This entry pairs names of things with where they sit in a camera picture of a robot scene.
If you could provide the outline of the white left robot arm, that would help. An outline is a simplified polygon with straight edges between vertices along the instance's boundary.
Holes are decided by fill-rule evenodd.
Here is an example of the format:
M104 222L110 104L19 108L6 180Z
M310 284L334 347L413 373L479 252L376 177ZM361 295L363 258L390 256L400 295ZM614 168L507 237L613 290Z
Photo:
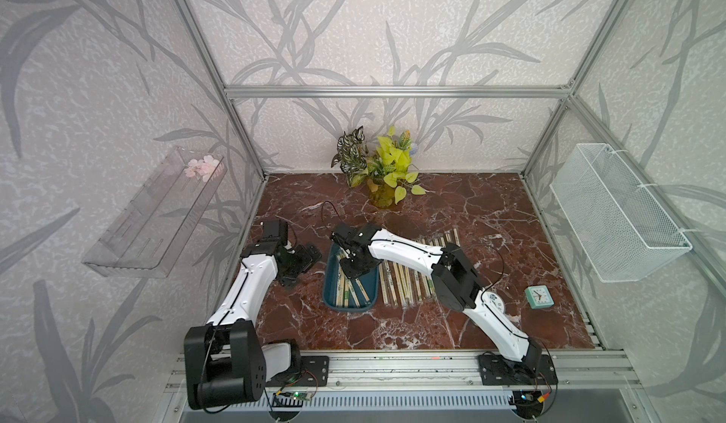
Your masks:
M255 322L272 282L293 285L321 260L312 245L289 242L283 220L262 223L262 237L241 253L230 291L205 325L189 328L183 342L188 404L208 414L255 402L270 383L302 375L295 341L262 345Z

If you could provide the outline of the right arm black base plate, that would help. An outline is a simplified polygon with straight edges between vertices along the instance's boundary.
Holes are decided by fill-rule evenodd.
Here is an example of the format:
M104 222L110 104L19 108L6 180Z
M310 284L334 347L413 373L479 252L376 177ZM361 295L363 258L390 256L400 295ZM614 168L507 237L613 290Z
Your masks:
M535 387L552 386L559 384L552 358L548 354L533 357L533 362L514 362L506 360L503 356L491 351L484 352L476 357L478 361L478 374L483 385Z

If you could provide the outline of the teal plastic storage box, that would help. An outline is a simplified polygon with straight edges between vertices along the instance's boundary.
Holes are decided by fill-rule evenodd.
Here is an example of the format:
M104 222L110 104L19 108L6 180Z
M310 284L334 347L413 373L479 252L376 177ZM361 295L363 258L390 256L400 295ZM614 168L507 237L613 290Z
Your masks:
M338 245L333 243L323 282L323 303L342 313L364 313L372 309L378 298L378 271L373 269L362 277L349 279L340 267L343 257Z

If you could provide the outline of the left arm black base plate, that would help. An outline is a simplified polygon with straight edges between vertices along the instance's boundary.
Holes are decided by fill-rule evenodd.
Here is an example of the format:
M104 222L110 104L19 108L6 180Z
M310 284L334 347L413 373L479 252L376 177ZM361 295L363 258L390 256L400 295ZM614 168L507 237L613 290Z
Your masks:
M267 382L266 387L323 387L328 383L329 356L302 356L301 365L292 372L280 373Z

